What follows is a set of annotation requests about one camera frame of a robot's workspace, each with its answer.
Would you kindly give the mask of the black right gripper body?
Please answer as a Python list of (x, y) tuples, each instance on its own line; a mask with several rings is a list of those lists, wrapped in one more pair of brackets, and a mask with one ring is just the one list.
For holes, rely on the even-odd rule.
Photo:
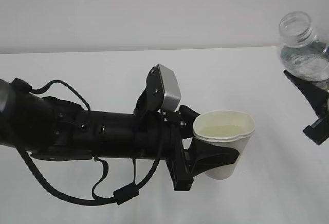
[(328, 139), (328, 115), (319, 118), (312, 125), (308, 125), (303, 132), (311, 141), (321, 145)]

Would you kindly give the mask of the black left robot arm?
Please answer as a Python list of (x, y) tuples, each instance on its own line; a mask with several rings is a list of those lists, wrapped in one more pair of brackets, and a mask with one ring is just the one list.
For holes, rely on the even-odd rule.
[(235, 163), (236, 149), (196, 138), (198, 113), (187, 106), (172, 111), (147, 87), (132, 114), (92, 111), (82, 105), (45, 96), (46, 84), (33, 89), (21, 79), (1, 81), (1, 144), (18, 150), (43, 187), (48, 183), (33, 163), (90, 160), (105, 157), (152, 159), (141, 182), (116, 190), (116, 198), (136, 195), (153, 176), (160, 160), (167, 164), (173, 187), (188, 191), (196, 175)]

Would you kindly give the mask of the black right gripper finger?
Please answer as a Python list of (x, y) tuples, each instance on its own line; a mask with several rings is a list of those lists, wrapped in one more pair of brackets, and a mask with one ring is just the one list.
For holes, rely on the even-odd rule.
[(295, 87), (306, 98), (318, 118), (328, 115), (328, 91), (317, 87), (310, 81), (300, 79), (287, 70), (285, 76), (295, 85)]

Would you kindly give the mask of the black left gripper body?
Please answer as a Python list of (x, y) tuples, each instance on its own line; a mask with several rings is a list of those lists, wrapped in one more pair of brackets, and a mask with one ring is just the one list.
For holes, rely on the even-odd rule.
[(157, 114), (160, 157), (166, 162), (174, 190), (189, 191), (193, 184), (193, 176), (188, 167), (186, 150), (180, 133), (185, 122), (178, 111), (160, 110)]

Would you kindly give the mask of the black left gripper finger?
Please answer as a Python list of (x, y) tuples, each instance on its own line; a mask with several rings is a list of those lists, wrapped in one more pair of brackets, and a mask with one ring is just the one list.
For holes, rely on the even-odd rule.
[(195, 119), (198, 116), (200, 116), (200, 114), (186, 105), (181, 105), (178, 111), (180, 113), (181, 122), (182, 122), (180, 127), (181, 138), (182, 139), (193, 138), (194, 137), (193, 123)]
[(212, 179), (224, 180), (233, 174), (239, 151), (193, 138), (187, 155), (188, 170), (193, 177), (204, 173)]

